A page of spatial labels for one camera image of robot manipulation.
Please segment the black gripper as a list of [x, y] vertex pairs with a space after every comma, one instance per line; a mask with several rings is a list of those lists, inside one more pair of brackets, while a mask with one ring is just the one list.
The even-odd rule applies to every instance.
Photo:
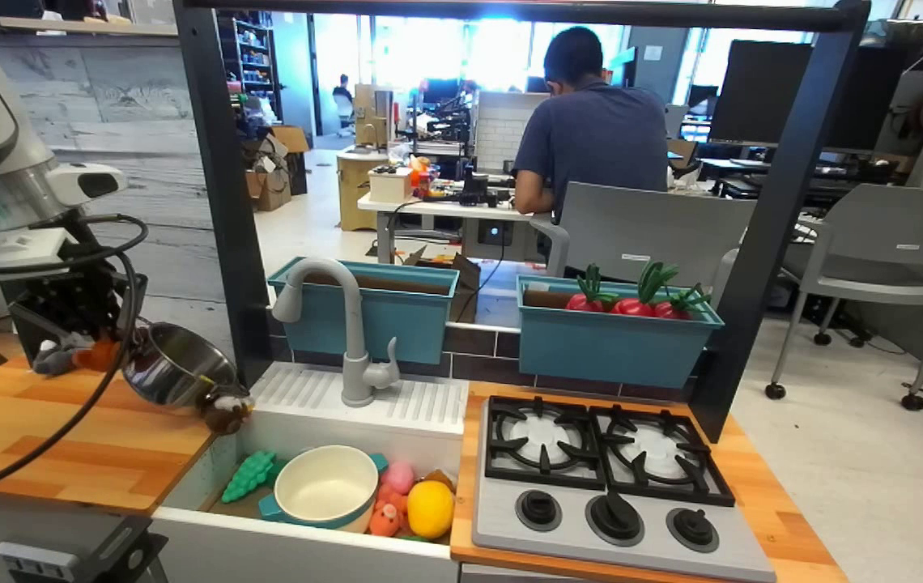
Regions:
[[0, 293], [28, 365], [61, 377], [99, 337], [124, 337], [124, 321], [139, 311], [146, 286], [143, 271], [126, 274], [99, 262], [48, 279], [4, 283]]

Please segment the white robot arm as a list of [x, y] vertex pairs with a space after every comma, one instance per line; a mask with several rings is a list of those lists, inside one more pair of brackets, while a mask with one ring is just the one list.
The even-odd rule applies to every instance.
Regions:
[[72, 165], [40, 139], [0, 67], [0, 283], [44, 283], [104, 265], [146, 241], [146, 224], [121, 251], [91, 242], [82, 206], [124, 189], [112, 165]]

